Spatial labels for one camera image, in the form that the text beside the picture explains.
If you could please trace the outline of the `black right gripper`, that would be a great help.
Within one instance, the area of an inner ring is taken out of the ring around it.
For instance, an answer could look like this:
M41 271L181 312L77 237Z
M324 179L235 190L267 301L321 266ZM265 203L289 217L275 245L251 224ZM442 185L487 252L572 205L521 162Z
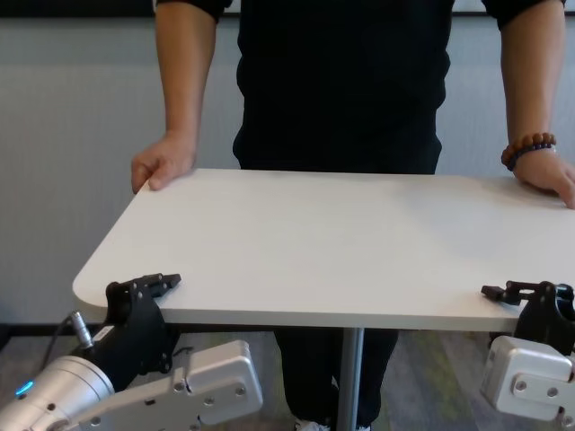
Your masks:
M539 284L509 280L505 287L483 286L481 293L490 301L519 306L513 336L542 343L560 353L574 349L574 289L565 284L543 281Z

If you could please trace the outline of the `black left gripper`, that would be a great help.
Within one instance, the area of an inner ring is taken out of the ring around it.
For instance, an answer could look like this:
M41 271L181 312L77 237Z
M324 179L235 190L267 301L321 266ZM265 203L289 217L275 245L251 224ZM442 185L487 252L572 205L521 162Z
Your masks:
M151 274L106 287L111 330L94 341L89 361L108 377L115 391L125 390L139 375L166 374L173 367L173 332L156 300L181 282L180 274Z

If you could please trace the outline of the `person's left hand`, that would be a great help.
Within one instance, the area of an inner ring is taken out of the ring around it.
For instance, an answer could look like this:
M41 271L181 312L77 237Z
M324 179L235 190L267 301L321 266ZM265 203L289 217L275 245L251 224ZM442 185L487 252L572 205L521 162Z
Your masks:
M556 194L565 206L574 208L574 166L552 149L521 155L513 171L516 178L531 187Z

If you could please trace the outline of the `person's right hand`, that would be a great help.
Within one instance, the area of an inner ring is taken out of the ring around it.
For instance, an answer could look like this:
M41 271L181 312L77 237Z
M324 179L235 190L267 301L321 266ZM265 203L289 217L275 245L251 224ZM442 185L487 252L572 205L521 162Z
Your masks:
M157 142L134 156L131 189L137 194L147 183L154 191L187 174L195 163L198 138L187 132L169 130Z

